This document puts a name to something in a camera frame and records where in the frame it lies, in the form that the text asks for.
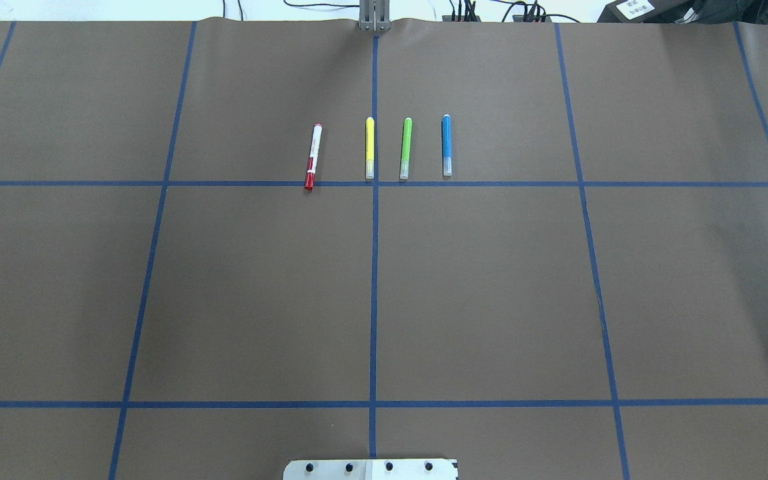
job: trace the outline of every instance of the white label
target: white label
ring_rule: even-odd
[[[616,7],[627,19],[634,19],[654,10],[653,5],[648,0],[627,0],[627,2],[619,3]]]

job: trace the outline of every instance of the wire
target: wire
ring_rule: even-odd
[[[500,2],[500,3],[508,3],[509,9],[506,10],[505,15],[503,15],[503,19],[500,21],[505,21],[506,18],[509,18],[509,12],[515,8],[515,5],[523,5],[523,12],[524,15],[527,12],[527,3],[526,2]]]
[[[702,19],[707,19],[707,18],[716,16],[716,15],[719,15],[720,13],[728,12],[728,10],[730,10],[730,9],[739,9],[741,1],[742,0],[737,0],[737,2],[734,2],[734,4],[732,6],[725,7],[722,10],[716,10],[716,12],[712,12],[712,13],[710,13],[710,15],[704,15],[702,17],[698,17],[698,18],[694,19],[694,21],[691,21],[689,23],[700,23],[702,21]],[[738,21],[740,21],[742,19],[740,17],[741,17],[741,14],[737,16],[737,20]]]
[[[470,0],[466,0],[464,5],[464,21],[476,21],[476,13],[473,12],[475,4],[470,3]]]
[[[763,6],[768,3],[768,0],[760,0],[760,6],[758,7],[758,15],[755,16],[755,24],[760,23],[760,13],[763,12]]]
[[[581,21],[579,21],[579,20],[578,20],[578,19],[576,19],[576,18],[573,18],[573,17],[569,17],[569,16],[567,16],[567,15],[562,15],[561,13],[547,13],[546,15],[539,15],[539,16],[537,16],[537,17],[535,18],[535,21],[539,21],[539,19],[540,19],[540,21],[543,21],[543,19],[545,19],[545,18],[547,18],[547,17],[561,17],[561,18],[567,18],[567,19],[572,19],[573,21],[575,21],[575,22],[577,22],[577,23],[582,23]]]
[[[335,7],[336,9],[359,9],[360,5],[341,5],[338,3],[289,3],[287,0],[283,0],[283,3],[287,6],[295,7],[296,9],[306,9],[307,7]]]
[[[429,2],[429,6],[432,8],[432,21],[437,20],[437,9],[435,8],[435,4],[432,3],[432,0],[426,0]]]

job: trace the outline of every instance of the yellow marker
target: yellow marker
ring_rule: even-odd
[[[375,119],[366,118],[366,180],[375,178]]]

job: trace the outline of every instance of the black cable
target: black cable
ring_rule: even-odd
[[[527,10],[523,10],[523,21],[533,21],[535,16],[540,13],[537,6],[539,6],[538,2],[533,3],[533,6],[529,8],[529,13],[527,13]]]
[[[575,21],[575,22],[577,22],[577,23],[582,23],[581,21],[579,21],[579,20],[578,20],[578,19],[576,19],[576,18],[573,18],[573,17],[569,17],[569,16],[567,16],[567,15],[562,15],[561,13],[547,13],[546,15],[539,15],[539,16],[537,16],[537,17],[535,18],[535,21],[539,21],[538,19],[542,19],[541,21],[543,21],[543,19],[545,19],[545,18],[547,18],[547,17],[561,17],[561,18],[567,18],[567,19],[572,19],[573,21]]]
[[[523,12],[527,12],[527,3],[526,2],[511,2],[509,3],[509,9],[506,10],[505,15],[503,15],[503,19],[500,20],[500,22],[505,21],[506,18],[509,18],[509,12],[515,8],[515,5],[523,5]]]
[[[337,3],[289,3],[287,0],[283,0],[283,3],[287,6],[295,7],[296,9],[305,9],[307,7],[335,7],[338,9],[359,9],[360,5],[339,5]]]
[[[476,21],[476,13],[473,12],[475,4],[470,3],[470,0],[466,0],[464,3],[464,21]]]
[[[760,13],[763,12],[763,6],[768,3],[767,0],[760,0],[760,6],[758,7],[758,15],[755,16],[755,24],[760,23]]]
[[[737,0],[737,2],[734,2],[734,4],[732,6],[725,7],[722,10],[717,10],[716,12],[712,12],[712,13],[710,13],[710,15],[704,15],[702,17],[698,17],[698,18],[694,19],[694,21],[691,21],[689,23],[698,23],[698,22],[702,21],[702,19],[707,19],[707,18],[716,16],[716,15],[719,15],[720,13],[724,13],[724,12],[730,10],[730,9],[738,9],[740,7],[740,2],[741,1],[742,0]]]

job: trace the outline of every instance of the metal bracket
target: metal bracket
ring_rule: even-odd
[[[283,480],[458,480],[458,462],[450,459],[347,459],[293,461]]]
[[[360,0],[357,26],[372,33],[390,30],[390,0]]]

